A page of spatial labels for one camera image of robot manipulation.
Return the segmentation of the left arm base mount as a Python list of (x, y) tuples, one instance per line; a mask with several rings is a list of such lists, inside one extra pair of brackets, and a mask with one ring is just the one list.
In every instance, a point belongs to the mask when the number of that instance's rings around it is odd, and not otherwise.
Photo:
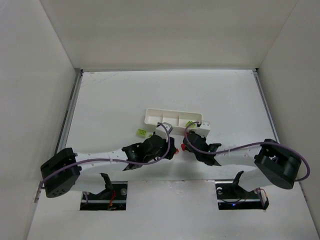
[(111, 181), (108, 174), (100, 174), (103, 188), (97, 194), (83, 192), (80, 211), (125, 211), (127, 208), (127, 181)]

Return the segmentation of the red lego brick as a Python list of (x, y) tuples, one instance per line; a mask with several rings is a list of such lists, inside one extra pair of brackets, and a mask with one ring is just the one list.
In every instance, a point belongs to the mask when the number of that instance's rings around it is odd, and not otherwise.
[(180, 146), (182, 151), (186, 151), (188, 149), (184, 143), (182, 143)]

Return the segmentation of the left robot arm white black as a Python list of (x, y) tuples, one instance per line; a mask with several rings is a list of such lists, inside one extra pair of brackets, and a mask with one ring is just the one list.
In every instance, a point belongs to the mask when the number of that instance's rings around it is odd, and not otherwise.
[(67, 147), (42, 164), (38, 189), (44, 190), (47, 198), (57, 198), (69, 191), (101, 195), (111, 188), (110, 172), (135, 170), (171, 160), (176, 150), (173, 137), (157, 134), (110, 152), (75, 153)]

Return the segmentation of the large green lego plate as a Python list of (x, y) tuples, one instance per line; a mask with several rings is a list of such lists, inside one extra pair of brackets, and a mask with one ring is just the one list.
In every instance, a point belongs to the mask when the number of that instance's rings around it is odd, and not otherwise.
[(139, 128), (136, 132), (136, 135), (140, 138), (146, 138), (147, 134), (148, 132), (145, 129), (141, 129), (141, 128)]

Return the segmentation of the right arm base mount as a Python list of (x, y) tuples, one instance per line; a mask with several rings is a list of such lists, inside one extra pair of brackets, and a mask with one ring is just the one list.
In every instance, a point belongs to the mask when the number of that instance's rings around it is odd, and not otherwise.
[(239, 186), (241, 175), (237, 173), (233, 180), (215, 182), (217, 206), (219, 210), (267, 210), (270, 205), (264, 189), (246, 191)]

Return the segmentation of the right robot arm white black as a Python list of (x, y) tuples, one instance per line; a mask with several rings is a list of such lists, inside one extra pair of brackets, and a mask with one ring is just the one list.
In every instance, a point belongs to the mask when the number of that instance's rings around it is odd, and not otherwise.
[(227, 149), (220, 143), (208, 144), (204, 136), (190, 131), (184, 134), (183, 144), (185, 150), (207, 166), (253, 167), (241, 170), (233, 180), (234, 185), (247, 192), (269, 185), (292, 189), (304, 161), (299, 153), (272, 139)]

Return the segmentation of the green lego brick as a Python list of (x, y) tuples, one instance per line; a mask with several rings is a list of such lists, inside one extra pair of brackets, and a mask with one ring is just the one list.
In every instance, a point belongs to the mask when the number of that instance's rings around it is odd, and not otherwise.
[(185, 127), (186, 128), (195, 128), (197, 126), (197, 123), (194, 122), (194, 121), (188, 121), (186, 124), (185, 124)]

